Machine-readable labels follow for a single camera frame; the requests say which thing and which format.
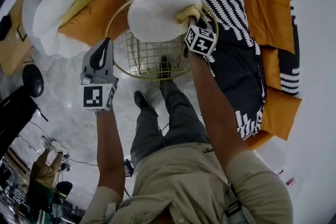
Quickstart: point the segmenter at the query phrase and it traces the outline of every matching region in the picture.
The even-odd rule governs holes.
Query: shoe
[[[65,154],[63,155],[63,159],[62,159],[62,162],[64,162],[66,159],[70,158],[70,155],[69,154]]]
[[[54,147],[54,149],[56,150],[57,153],[62,153],[63,156],[65,157],[66,155],[68,155],[67,150],[61,146],[60,143],[58,143],[56,140],[52,140],[51,145]]]
[[[151,108],[152,106],[148,103],[146,96],[141,91],[135,91],[134,93],[134,101],[139,109]]]
[[[50,152],[51,152],[51,151],[54,151],[54,148],[53,148],[53,146],[50,144],[48,138],[46,138],[45,136],[42,136],[42,137],[41,137],[41,140],[42,140],[42,145],[43,145],[43,147],[44,147],[46,150],[49,150]]]
[[[170,74],[172,72],[172,65],[169,62],[169,58],[164,55],[161,57],[159,62],[159,71],[160,71],[160,79],[170,78]]]

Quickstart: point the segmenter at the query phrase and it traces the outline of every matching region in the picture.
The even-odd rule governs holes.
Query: marble floor
[[[97,164],[96,116],[93,112],[83,110],[78,99],[79,75],[84,54],[83,52],[71,59],[65,59],[60,56],[46,56],[38,51],[34,52],[33,59],[45,82],[43,95],[35,101],[49,122],[46,122],[38,112],[34,114],[31,121],[40,126],[50,139],[59,141],[68,150],[70,159]],[[134,91],[142,90],[148,94],[159,115],[160,128],[163,129],[167,125],[169,115],[157,82],[143,82],[131,78],[117,69],[114,70],[114,75],[120,80],[118,90],[113,98],[113,107],[124,156],[129,158],[135,136],[135,123],[140,112],[133,101]],[[20,71],[11,77],[0,73],[0,78],[0,98],[2,99],[22,85]],[[200,114],[191,76],[187,74],[176,79],[175,82],[189,97]],[[34,149],[29,148],[21,137],[18,137],[12,144],[13,149],[26,161],[28,167],[32,166],[38,154],[43,151],[40,137],[45,134],[42,130],[32,123],[28,123],[20,133],[20,136],[27,140]],[[48,161],[52,162],[54,157],[55,154],[51,153]],[[98,183],[98,168],[74,161],[68,163],[71,165],[71,170],[60,175],[60,179],[73,183],[68,200],[80,208],[86,209]],[[132,180],[127,180],[126,188],[128,193],[132,194]]]
[[[296,180],[295,185],[289,188],[295,224],[328,223],[336,213],[335,2],[293,0],[300,39],[302,103],[289,140],[273,138],[258,149],[268,164],[283,160],[284,170],[288,170],[288,174]],[[43,128],[50,138],[66,146],[72,159],[96,164],[95,116],[82,110],[77,99],[82,56],[66,60],[35,53],[36,65],[45,79],[45,92],[36,102],[49,122],[38,114],[34,115],[32,122]],[[140,83],[117,71],[115,74],[120,82],[114,97],[114,109],[124,155],[127,156],[139,113],[133,103],[134,90],[150,94],[161,128],[167,124],[168,115],[157,84]],[[0,98],[6,97],[22,83],[20,73],[12,77],[0,75],[0,80]],[[191,77],[185,76],[176,82],[199,113]],[[40,137],[43,132],[37,126],[28,123],[20,135],[35,150],[42,150]],[[14,141],[13,148],[28,166],[37,158],[37,153],[20,137]],[[86,208],[98,182],[98,170],[86,164],[69,163],[71,171],[61,176],[74,184],[69,201]],[[132,184],[132,181],[127,181],[129,192]]]

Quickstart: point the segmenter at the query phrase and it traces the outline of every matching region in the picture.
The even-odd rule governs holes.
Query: orange cushion
[[[246,144],[250,147],[250,149],[256,150],[258,147],[265,144],[268,140],[273,137],[270,133],[266,131],[260,131],[258,134],[254,136],[250,136],[248,139],[245,140]]]
[[[59,28],[58,32],[93,46],[104,39],[110,19],[125,2],[126,0],[92,0]],[[111,30],[109,36],[113,40],[127,29],[127,20],[123,20]]]
[[[295,54],[289,0],[244,0],[253,39]]]
[[[22,66],[33,47],[28,37],[23,42],[18,37],[17,28],[22,37],[26,34],[22,27],[22,4],[23,0],[17,0],[10,9],[12,27],[6,38],[0,41],[0,68],[8,76]]]
[[[301,101],[301,99],[269,87],[261,129],[287,140]]]
[[[270,47],[261,48],[262,66],[266,85],[281,90],[278,50]]]

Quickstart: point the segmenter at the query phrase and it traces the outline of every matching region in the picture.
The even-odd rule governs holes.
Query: person
[[[170,114],[163,136],[143,93],[131,158],[137,175],[123,200],[125,172],[114,111],[97,115],[99,183],[81,224],[292,223],[286,186],[237,132],[235,113],[202,57],[189,52],[205,126],[188,98],[169,79],[161,58],[160,89]]]
[[[53,184],[57,172],[60,171],[62,162],[70,156],[60,143],[49,140],[42,136],[44,152],[33,163],[30,171],[30,180],[26,196],[27,207],[20,207],[30,223],[51,223],[50,206],[53,203]],[[57,156],[50,166],[47,158],[50,152],[56,152]]]

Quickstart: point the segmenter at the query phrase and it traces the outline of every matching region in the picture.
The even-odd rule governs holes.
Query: wire basket
[[[142,42],[133,35],[127,19],[128,10],[132,3],[133,0],[120,7],[112,16],[106,29],[105,36],[112,40],[115,40],[119,35],[123,35],[122,46],[118,47],[118,54],[116,54],[115,44],[113,44],[114,65],[131,77],[150,81],[174,79],[190,72],[189,61],[183,57],[184,35],[166,42]],[[202,12],[212,22],[213,32],[218,37],[217,20],[205,3],[203,3]],[[164,62],[161,63],[161,69],[159,69],[162,56],[168,57],[169,69]],[[170,72],[169,78],[160,78],[161,74],[168,72]]]

